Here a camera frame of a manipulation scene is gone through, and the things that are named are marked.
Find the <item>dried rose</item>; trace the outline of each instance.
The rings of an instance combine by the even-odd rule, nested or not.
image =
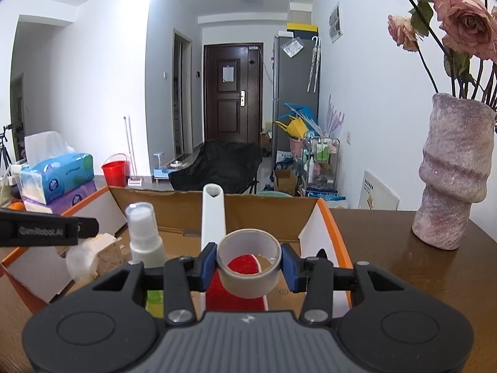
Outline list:
[[[408,52],[417,52],[416,31],[411,25],[411,18],[388,16],[388,32],[393,40],[397,42],[397,46]]]
[[[497,62],[497,21],[480,0],[434,0],[446,46]]]

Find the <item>white wall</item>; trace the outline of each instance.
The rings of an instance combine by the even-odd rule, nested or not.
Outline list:
[[[2,0],[0,2],[0,127],[11,123],[10,85],[14,37],[19,15],[38,22],[74,22],[76,7],[48,0]],[[14,157],[10,132],[7,149]]]
[[[150,0],[148,13],[145,96],[150,164],[153,153],[165,152],[166,161],[175,159],[172,122],[172,58],[174,31],[191,41],[191,104],[193,147],[203,142],[202,82],[195,76],[202,69],[201,30],[197,17],[180,0]]]
[[[273,54],[274,36],[278,31],[286,31],[286,22],[281,24],[245,24],[225,26],[205,26],[202,30],[202,44],[222,43],[263,43],[264,63],[267,71],[264,71],[263,98],[262,98],[262,127],[264,122],[273,119],[273,68],[271,58]]]
[[[344,35],[332,44],[327,35],[329,17],[339,1]],[[335,108],[345,112],[339,188],[353,207],[359,201],[365,169],[396,192],[400,210],[417,210],[421,204],[424,183],[418,169],[434,90],[419,56],[398,48],[387,29],[389,14],[405,16],[411,8],[408,0],[314,0],[312,19],[322,36],[320,122],[326,119],[331,93]],[[438,28],[435,18],[431,24]],[[439,90],[450,93],[450,78],[433,37],[426,38],[421,49]],[[478,65],[472,63],[474,73]],[[351,145],[345,142],[347,131]],[[474,205],[471,214],[494,239],[496,164],[494,155],[488,197]]]
[[[110,155],[128,152],[123,116],[129,116],[138,174],[150,175],[145,119],[149,4],[90,0],[79,7],[73,24],[16,64],[16,72],[24,73],[28,129],[60,132],[76,150],[93,155],[97,174]]]

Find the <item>tissue package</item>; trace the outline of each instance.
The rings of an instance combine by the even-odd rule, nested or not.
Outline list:
[[[95,182],[90,181],[72,190],[71,192],[64,194],[60,198],[55,199],[48,205],[44,205],[35,202],[32,199],[25,198],[24,206],[26,207],[26,210],[28,212],[62,214],[70,207],[73,207],[94,192],[96,192]]]
[[[19,177],[24,197],[48,205],[94,178],[93,157],[82,153],[63,154],[23,168]]]

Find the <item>tape roll on stool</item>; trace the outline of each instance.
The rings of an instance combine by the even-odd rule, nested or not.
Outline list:
[[[271,266],[257,274],[244,275],[232,271],[228,264],[242,255],[254,254],[266,258]],[[272,291],[279,280],[281,247],[271,234],[257,229],[233,231],[219,243],[216,260],[219,279],[234,296],[244,299],[262,297]]]

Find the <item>refrigerator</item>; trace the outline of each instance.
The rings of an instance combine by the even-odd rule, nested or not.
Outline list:
[[[302,39],[304,48],[291,58],[282,48],[290,40],[291,38],[278,36],[274,38],[273,122],[278,120],[280,116],[290,112],[290,109],[283,106],[285,103],[308,106],[316,119],[318,119],[320,80],[319,78],[317,79],[317,88],[316,92],[314,92],[316,69],[312,75],[311,88],[307,92],[314,41]],[[285,124],[288,124],[288,122],[289,119],[283,121]],[[272,132],[272,164],[274,168],[276,153],[278,151],[289,152],[290,143],[288,134],[274,123]]]

